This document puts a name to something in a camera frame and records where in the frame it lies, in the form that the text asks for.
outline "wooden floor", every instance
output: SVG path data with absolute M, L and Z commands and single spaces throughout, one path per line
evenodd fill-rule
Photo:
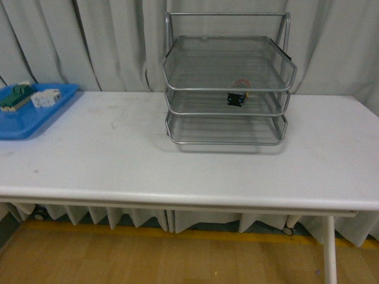
M 379 283 L 379 244 L 337 246 L 340 284 Z M 33 221 L 0 251 L 0 283 L 323 283 L 307 237 L 187 232 Z

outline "blue tray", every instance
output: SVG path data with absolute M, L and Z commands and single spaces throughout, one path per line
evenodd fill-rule
M 0 100 L 12 92 L 15 85 L 0 90 Z M 37 91 L 59 89 L 62 98 L 49 108 L 35 108 L 32 101 L 15 112 L 0 111 L 0 140 L 25 139 L 32 135 L 48 118 L 65 105 L 79 88 L 74 84 L 34 84 Z

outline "mesh shelf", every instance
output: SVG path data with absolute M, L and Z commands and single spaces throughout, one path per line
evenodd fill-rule
M 170 112 L 166 127 L 177 144 L 263 145 L 282 142 L 287 120 L 280 117 L 182 116 Z
M 242 107 L 227 104 L 227 92 L 173 91 L 165 98 L 169 110 L 176 115 L 250 115 L 279 116 L 290 100 L 288 92 L 249 92 Z
M 296 67 L 268 37 L 179 37 L 163 65 L 174 90 L 232 91 L 238 80 L 246 91 L 286 91 Z

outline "yellow floor stripe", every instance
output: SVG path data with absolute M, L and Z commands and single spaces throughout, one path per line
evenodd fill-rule
M 230 233 L 214 231 L 193 231 L 186 230 L 179 234 L 164 232 L 160 228 L 134 228 L 127 226 L 117 226 L 111 230 L 109 225 L 78 224 L 76 226 L 69 222 L 54 221 L 36 221 L 27 220 L 20 226 L 25 229 L 45 230 L 45 231 L 63 231 L 90 234 L 112 234 L 112 235 L 133 235 L 139 237 L 163 237 L 163 238 L 191 238 L 199 240 L 220 240 L 220 241 L 248 241 L 254 243 L 284 243 L 284 244 L 312 244 L 319 245 L 313 238 L 301 235 L 275 235 L 275 234 L 257 234 L 257 233 Z M 337 238 L 338 247 L 354 247 L 352 243 L 345 239 Z M 378 249 L 379 241 L 366 240 L 362 248 Z

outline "plastic tray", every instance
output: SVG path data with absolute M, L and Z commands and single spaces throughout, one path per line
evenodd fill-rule
M 228 92 L 173 91 L 165 93 L 171 113 L 176 115 L 279 116 L 287 110 L 289 92 L 249 92 L 241 107 L 228 105 Z
M 287 120 L 280 117 L 166 116 L 170 139 L 177 144 L 276 146 L 283 141 Z
M 0 99 L 8 96 L 15 85 L 0 90 Z M 74 84 L 34 84 L 37 91 L 59 89 L 62 98 L 49 108 L 35 108 L 32 101 L 26 103 L 16 112 L 0 111 L 0 140 L 19 140 L 32 135 L 38 127 L 65 105 L 79 88 Z
M 268 37 L 178 37 L 166 57 L 169 88 L 182 91 L 286 91 L 296 66 Z

